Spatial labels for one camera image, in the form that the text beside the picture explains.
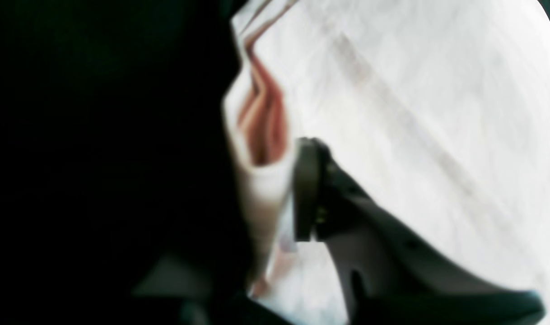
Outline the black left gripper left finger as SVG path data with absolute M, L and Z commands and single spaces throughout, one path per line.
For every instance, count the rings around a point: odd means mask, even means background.
M 320 149 L 314 139 L 298 140 L 298 158 L 293 174 L 294 234 L 296 242 L 312 238 L 320 197 Z

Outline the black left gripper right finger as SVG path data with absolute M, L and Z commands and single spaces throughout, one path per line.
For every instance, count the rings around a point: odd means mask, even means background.
M 353 325 L 537 325 L 535 290 L 484 280 L 380 207 L 316 141 L 317 239 L 335 264 Z

